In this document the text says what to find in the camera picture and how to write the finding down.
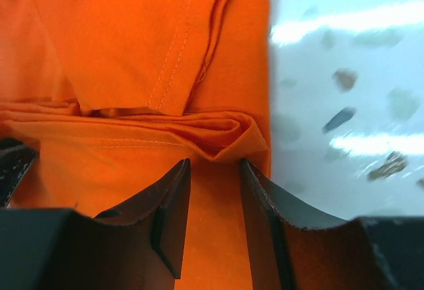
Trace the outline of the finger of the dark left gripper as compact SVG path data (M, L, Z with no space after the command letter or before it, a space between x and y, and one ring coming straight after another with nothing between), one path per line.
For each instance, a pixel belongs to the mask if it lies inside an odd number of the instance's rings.
M1 208L8 207L13 193L38 153L12 138L1 139Z

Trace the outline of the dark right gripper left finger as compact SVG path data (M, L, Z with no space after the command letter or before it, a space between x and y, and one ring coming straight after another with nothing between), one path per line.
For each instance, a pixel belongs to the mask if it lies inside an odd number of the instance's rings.
M191 166L96 217L1 211L2 289L173 289L182 274Z

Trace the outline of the orange t shirt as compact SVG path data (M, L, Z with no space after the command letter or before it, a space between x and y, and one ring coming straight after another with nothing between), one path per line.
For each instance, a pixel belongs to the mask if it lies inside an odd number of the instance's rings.
M95 216L191 160L178 289L251 289L239 161L270 171L269 0L1 0L14 208Z

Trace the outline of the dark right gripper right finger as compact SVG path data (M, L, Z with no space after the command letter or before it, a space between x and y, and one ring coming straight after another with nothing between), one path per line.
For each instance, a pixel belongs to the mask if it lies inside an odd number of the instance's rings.
M422 289L423 219L343 220L270 181L248 160L240 190L255 289Z

